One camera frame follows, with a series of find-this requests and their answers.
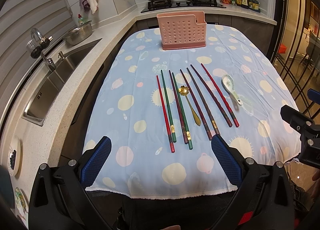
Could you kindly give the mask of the soap dispenser pump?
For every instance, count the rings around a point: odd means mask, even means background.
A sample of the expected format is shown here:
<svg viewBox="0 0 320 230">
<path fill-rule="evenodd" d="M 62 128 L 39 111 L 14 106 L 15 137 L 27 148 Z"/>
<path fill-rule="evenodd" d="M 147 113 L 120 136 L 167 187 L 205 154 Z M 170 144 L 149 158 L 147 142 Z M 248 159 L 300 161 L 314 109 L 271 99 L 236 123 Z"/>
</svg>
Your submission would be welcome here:
<svg viewBox="0 0 320 230">
<path fill-rule="evenodd" d="M 58 55 L 59 55 L 59 58 L 61 58 L 61 59 L 65 59 L 65 56 L 64 56 L 64 54 L 63 54 L 63 52 L 62 52 L 62 51 L 60 51 L 60 52 L 58 53 Z"/>
</svg>

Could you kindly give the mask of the dark maroon chopstick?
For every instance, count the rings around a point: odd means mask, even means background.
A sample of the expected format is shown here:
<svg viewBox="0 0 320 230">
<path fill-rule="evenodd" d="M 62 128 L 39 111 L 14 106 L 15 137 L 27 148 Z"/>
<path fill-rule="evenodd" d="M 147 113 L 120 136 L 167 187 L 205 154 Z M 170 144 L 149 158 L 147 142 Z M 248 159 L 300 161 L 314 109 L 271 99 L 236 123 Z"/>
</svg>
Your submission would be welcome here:
<svg viewBox="0 0 320 230">
<path fill-rule="evenodd" d="M 179 100 L 178 100 L 178 95 L 177 95 L 177 92 L 176 92 L 174 80 L 173 80 L 173 77 L 172 77 L 172 74 L 171 74 L 170 70 L 169 70 L 169 75 L 170 75 L 170 80 L 171 80 L 171 83 L 172 83 L 172 89 L 173 89 L 175 100 L 176 100 L 177 112 L 178 112 L 178 116 L 179 116 L 179 119 L 180 119 L 180 125 L 181 125 L 181 131 L 182 131 L 183 140 L 184 140 L 185 144 L 188 144 L 188 139 L 187 139 L 187 135 L 186 135 L 186 132 L 185 132 L 183 116 L 182 116 L 181 109 L 180 109 L 180 103 L 179 103 Z"/>
</svg>

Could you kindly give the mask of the black gas stove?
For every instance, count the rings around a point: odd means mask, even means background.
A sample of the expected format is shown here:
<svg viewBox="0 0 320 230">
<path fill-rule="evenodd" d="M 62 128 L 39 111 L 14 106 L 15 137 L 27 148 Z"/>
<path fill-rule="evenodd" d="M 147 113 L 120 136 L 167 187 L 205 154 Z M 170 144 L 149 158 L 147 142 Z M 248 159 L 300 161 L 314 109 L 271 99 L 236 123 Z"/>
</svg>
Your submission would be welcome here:
<svg viewBox="0 0 320 230">
<path fill-rule="evenodd" d="M 156 0 L 148 2 L 148 6 L 142 10 L 144 12 L 164 10 L 169 8 L 182 8 L 182 7 L 218 7 L 225 8 L 217 2 L 217 0 L 184 0 L 184 1 L 172 1 L 172 0 Z"/>
</svg>

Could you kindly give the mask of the white plate with berries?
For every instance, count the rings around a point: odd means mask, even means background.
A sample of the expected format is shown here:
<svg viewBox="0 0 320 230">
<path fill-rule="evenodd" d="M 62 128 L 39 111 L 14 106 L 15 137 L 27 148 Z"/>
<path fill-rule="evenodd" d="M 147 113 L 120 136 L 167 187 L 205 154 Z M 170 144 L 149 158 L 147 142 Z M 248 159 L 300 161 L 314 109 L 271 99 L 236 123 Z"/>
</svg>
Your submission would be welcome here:
<svg viewBox="0 0 320 230">
<path fill-rule="evenodd" d="M 11 177 L 18 178 L 22 165 L 22 141 L 15 135 L 9 146 L 8 171 Z"/>
</svg>

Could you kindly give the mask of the green chopstick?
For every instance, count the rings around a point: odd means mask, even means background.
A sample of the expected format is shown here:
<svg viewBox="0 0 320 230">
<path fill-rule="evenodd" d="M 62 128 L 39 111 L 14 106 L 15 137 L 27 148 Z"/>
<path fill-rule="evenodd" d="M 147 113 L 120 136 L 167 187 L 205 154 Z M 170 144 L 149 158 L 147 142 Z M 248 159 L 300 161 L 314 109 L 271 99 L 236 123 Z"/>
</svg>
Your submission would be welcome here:
<svg viewBox="0 0 320 230">
<path fill-rule="evenodd" d="M 172 119 L 172 113 L 171 113 L 171 108 L 170 108 L 170 101 L 169 101 L 169 97 L 168 97 L 167 87 L 166 87 L 166 84 L 165 84 L 165 79 L 164 79 L 163 70 L 161 70 L 161 77 L 162 77 L 162 82 L 163 82 L 163 86 L 164 86 L 165 101 L 166 101 L 167 110 L 168 110 L 168 117 L 169 117 L 169 124 L 170 124 L 170 132 L 171 132 L 171 136 L 172 136 L 173 142 L 176 143 L 176 132 L 175 132 L 175 127 L 174 127 L 174 122 L 173 122 L 173 119 Z"/>
<path fill-rule="evenodd" d="M 184 130 L 185 130 L 184 134 L 187 137 L 189 150 L 193 150 L 193 144 L 192 144 L 192 140 L 191 140 L 191 136 L 190 136 L 190 131 L 189 131 L 189 128 L 188 128 L 188 123 L 187 123 L 186 117 L 185 117 L 184 108 L 183 108 L 182 100 L 181 100 L 181 97 L 180 97 L 180 93 L 178 91 L 178 86 L 177 86 L 177 82 L 176 82 L 176 79 L 175 79 L 175 75 L 174 75 L 173 72 L 171 72 L 171 75 L 172 75 L 172 78 L 173 78 L 173 81 L 174 81 L 174 86 L 175 86 L 175 89 L 176 89 L 176 92 L 177 92 L 177 97 L 178 97 L 180 110 L 181 110 L 181 114 L 182 114 L 182 118 L 183 118 Z"/>
</svg>

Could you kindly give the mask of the brown chopstick gold band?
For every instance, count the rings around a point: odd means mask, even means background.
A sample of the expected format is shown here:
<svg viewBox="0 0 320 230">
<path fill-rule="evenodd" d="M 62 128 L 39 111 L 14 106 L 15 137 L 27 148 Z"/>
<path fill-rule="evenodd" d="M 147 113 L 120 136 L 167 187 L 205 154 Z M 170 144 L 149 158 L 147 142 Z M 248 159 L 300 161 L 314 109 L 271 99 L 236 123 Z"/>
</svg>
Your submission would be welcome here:
<svg viewBox="0 0 320 230">
<path fill-rule="evenodd" d="M 217 127 L 217 124 L 216 124 L 216 121 L 215 121 L 215 119 L 214 119 L 214 117 L 213 117 L 213 115 L 212 115 L 212 113 L 211 113 L 211 111 L 210 111 L 210 108 L 209 108 L 209 106 L 208 106 L 208 104 L 207 104 L 207 102 L 206 102 L 206 100 L 205 100 L 205 98 L 204 98 L 204 96 L 203 96 L 203 94 L 202 94 L 202 92 L 201 92 L 201 90 L 200 90 L 200 88 L 199 88 L 199 86 L 198 86 L 195 78 L 193 77 L 191 71 L 189 70 L 189 68 L 187 68 L 187 71 L 188 71 L 188 73 L 189 73 L 189 75 L 190 75 L 190 77 L 191 77 L 191 79 L 192 79 L 192 81 L 193 81 L 193 84 L 195 85 L 195 88 L 196 88 L 196 90 L 197 90 L 197 92 L 198 92 L 198 94 L 199 94 L 199 96 L 200 96 L 200 99 L 201 99 L 201 101 L 202 101 L 202 103 L 203 103 L 203 105 L 204 105 L 204 108 L 205 108 L 205 110 L 206 110 L 206 112 L 207 112 L 207 114 L 208 114 L 208 117 L 209 117 L 209 119 L 210 119 L 210 121 L 211 121 L 211 124 L 212 124 L 212 126 L 213 126 L 213 129 L 214 129 L 215 133 L 216 133 L 217 135 L 219 135 L 219 134 L 220 134 L 220 131 L 219 131 L 219 129 L 218 129 L 218 127 Z"/>
</svg>

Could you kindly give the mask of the small dark jars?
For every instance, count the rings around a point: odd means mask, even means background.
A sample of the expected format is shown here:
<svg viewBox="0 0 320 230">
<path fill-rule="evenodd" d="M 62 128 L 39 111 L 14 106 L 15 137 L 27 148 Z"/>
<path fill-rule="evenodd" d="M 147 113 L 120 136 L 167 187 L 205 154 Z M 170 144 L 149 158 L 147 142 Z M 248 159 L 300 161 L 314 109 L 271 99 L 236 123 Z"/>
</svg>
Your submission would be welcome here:
<svg viewBox="0 0 320 230">
<path fill-rule="evenodd" d="M 259 2 L 257 0 L 249 0 L 249 9 L 254 12 L 260 13 Z"/>
</svg>

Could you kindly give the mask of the chrome faucet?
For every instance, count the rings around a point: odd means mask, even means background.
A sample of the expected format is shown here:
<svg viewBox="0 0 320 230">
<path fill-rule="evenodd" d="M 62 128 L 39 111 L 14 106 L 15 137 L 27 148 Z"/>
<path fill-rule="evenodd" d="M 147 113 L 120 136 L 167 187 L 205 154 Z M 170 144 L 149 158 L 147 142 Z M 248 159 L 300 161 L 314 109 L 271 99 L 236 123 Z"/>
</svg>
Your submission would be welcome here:
<svg viewBox="0 0 320 230">
<path fill-rule="evenodd" d="M 43 50 L 50 45 L 50 42 L 53 39 L 52 36 L 49 36 L 48 38 L 43 36 L 42 33 L 35 27 L 31 29 L 30 35 L 31 40 L 28 41 L 26 47 L 31 58 L 37 59 L 41 57 L 50 71 L 54 72 L 56 70 L 56 65 L 51 58 L 47 58 L 43 53 Z"/>
</svg>

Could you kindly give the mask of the white ceramic spoon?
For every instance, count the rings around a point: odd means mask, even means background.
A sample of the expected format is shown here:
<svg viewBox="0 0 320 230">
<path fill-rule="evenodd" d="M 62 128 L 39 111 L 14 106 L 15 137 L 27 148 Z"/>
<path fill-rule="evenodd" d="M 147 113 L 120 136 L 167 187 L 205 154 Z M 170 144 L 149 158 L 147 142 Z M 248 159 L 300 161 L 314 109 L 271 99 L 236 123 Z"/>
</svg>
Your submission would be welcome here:
<svg viewBox="0 0 320 230">
<path fill-rule="evenodd" d="M 238 96 L 238 94 L 235 91 L 234 80 L 230 75 L 225 74 L 225 75 L 222 76 L 222 84 L 223 84 L 223 87 L 225 88 L 225 90 L 230 95 L 233 96 L 233 98 L 235 99 L 236 103 L 238 103 L 239 105 L 243 105 L 243 102 L 242 102 L 241 98 Z"/>
</svg>

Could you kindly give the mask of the green dish soap bottle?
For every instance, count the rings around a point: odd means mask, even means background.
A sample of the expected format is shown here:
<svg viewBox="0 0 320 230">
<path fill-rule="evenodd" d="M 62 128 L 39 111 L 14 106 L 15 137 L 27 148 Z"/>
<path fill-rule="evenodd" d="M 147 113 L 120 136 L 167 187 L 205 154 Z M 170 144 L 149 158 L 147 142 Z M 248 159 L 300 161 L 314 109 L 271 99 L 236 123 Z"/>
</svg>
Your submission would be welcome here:
<svg viewBox="0 0 320 230">
<path fill-rule="evenodd" d="M 79 25 L 82 25 L 85 23 L 85 20 L 81 14 L 78 14 L 78 23 L 79 23 Z"/>
</svg>

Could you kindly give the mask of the red chopstick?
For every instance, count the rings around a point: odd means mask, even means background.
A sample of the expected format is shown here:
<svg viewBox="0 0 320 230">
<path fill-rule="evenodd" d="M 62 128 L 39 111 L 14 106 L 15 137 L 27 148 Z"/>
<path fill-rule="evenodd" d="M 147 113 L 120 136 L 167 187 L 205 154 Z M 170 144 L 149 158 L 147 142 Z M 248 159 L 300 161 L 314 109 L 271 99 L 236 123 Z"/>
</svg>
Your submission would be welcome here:
<svg viewBox="0 0 320 230">
<path fill-rule="evenodd" d="M 215 80 L 213 79 L 213 77 L 211 76 L 211 74 L 209 73 L 209 71 L 206 69 L 206 67 L 205 67 L 203 64 L 201 64 L 201 66 L 202 66 L 202 68 L 204 69 L 204 71 L 206 72 L 207 76 L 208 76 L 208 77 L 210 78 L 210 80 L 212 81 L 214 87 L 216 88 L 217 92 L 218 92 L 219 95 L 220 95 L 220 98 L 222 99 L 225 107 L 227 108 L 227 110 L 228 110 L 228 112 L 229 112 L 229 114 L 230 114 L 230 116 L 231 116 L 231 118 L 232 118 L 235 126 L 238 128 L 240 124 L 239 124 L 239 122 L 238 122 L 238 120 L 237 120 L 237 118 L 236 118 L 233 110 L 231 109 L 229 103 L 227 102 L 226 98 L 225 98 L 224 95 L 222 94 L 222 91 L 220 90 L 219 86 L 216 84 Z"/>
<path fill-rule="evenodd" d="M 172 135 L 171 135 L 169 120 L 168 120 L 168 117 L 167 117 L 167 111 L 166 111 L 166 108 L 165 108 L 165 105 L 164 105 L 164 99 L 163 99 L 161 85 L 160 85 L 160 82 L 159 82 L 159 77 L 156 76 L 156 79 L 157 79 L 157 85 L 158 85 L 158 89 L 159 89 L 159 97 L 160 97 L 161 104 L 162 104 L 163 116 L 164 116 L 164 120 L 165 120 L 165 127 L 166 127 L 166 130 L 167 130 L 167 135 L 168 135 L 168 139 L 169 139 L 170 151 L 171 151 L 171 153 L 174 153 L 175 152 L 175 147 L 174 147 L 174 143 L 173 143 L 173 139 L 172 139 Z"/>
</svg>

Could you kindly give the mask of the steel kitchen sink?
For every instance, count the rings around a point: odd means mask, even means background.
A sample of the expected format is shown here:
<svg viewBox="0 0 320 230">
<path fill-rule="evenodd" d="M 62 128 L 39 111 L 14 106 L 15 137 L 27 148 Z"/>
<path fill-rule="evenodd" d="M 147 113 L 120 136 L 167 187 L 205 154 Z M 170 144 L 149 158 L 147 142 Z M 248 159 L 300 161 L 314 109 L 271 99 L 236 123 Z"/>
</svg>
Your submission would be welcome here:
<svg viewBox="0 0 320 230">
<path fill-rule="evenodd" d="M 65 54 L 63 53 L 65 59 L 60 58 L 57 61 L 56 70 L 46 75 L 33 93 L 23 112 L 23 119 L 35 125 L 43 126 L 57 95 L 78 65 L 99 41 L 99 39 L 94 40 Z"/>
</svg>

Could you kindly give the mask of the dark purple chopstick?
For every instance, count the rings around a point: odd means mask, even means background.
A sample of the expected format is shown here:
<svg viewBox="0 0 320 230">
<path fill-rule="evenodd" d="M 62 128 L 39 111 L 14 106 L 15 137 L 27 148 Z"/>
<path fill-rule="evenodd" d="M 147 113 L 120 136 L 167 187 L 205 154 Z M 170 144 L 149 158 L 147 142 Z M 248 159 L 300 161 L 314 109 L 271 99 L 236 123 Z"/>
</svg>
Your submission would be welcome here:
<svg viewBox="0 0 320 230">
<path fill-rule="evenodd" d="M 210 89 L 210 87 L 208 86 L 208 84 L 206 83 L 206 81 L 201 77 L 201 75 L 199 74 L 199 72 L 195 69 L 195 67 L 191 64 L 190 65 L 191 68 L 194 70 L 194 72 L 197 74 L 198 78 L 200 79 L 200 81 L 202 82 L 202 84 L 205 86 L 205 88 L 207 89 L 207 91 L 209 92 L 209 94 L 211 95 L 213 101 L 215 102 L 215 104 L 217 105 L 218 109 L 220 110 L 222 116 L 224 117 L 225 121 L 227 122 L 229 127 L 232 127 L 232 122 L 229 119 L 229 117 L 227 116 L 226 112 L 224 111 L 223 107 L 221 106 L 220 102 L 217 100 L 217 98 L 214 96 L 212 90 Z"/>
</svg>

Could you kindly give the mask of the blue dotted tablecloth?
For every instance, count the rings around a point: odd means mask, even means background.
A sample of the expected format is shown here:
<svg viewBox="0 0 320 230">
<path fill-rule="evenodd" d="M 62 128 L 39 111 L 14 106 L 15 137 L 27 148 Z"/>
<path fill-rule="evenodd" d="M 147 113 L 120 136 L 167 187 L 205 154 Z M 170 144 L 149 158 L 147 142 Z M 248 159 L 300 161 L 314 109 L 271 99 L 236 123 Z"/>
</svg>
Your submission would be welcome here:
<svg viewBox="0 0 320 230">
<path fill-rule="evenodd" d="M 220 102 L 232 127 L 191 64 Z M 238 128 L 201 64 L 229 103 L 240 124 Z M 109 191 L 131 198 L 179 199 L 235 190 L 212 152 L 204 126 L 196 125 L 187 100 L 180 94 L 193 150 L 184 143 L 169 70 L 174 73 L 178 88 L 186 86 L 180 69 L 184 72 L 205 119 L 209 119 L 187 68 L 229 146 L 266 165 L 286 162 L 299 153 L 298 133 L 280 116 L 281 107 L 295 107 L 295 101 L 270 61 L 243 33 L 229 26 L 208 25 L 205 47 L 165 51 L 159 29 L 147 29 L 124 42 L 93 107 L 84 148 L 92 148 L 107 136 L 112 150 L 90 191 Z M 176 132 L 174 153 L 170 151 L 156 79 L 158 76 L 168 117 L 161 70 Z M 243 105 L 236 103 L 223 87 L 225 74 L 233 78 Z"/>
</svg>

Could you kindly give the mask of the pink perforated utensil holder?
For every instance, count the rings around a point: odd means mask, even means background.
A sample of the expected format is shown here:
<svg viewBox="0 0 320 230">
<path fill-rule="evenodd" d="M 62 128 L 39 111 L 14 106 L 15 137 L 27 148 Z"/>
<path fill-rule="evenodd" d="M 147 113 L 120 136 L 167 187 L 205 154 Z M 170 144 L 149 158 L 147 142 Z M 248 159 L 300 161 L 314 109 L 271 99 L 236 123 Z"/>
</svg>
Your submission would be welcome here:
<svg viewBox="0 0 320 230">
<path fill-rule="evenodd" d="M 206 28 L 203 11 L 183 11 L 157 15 L 164 50 L 205 47 Z"/>
</svg>

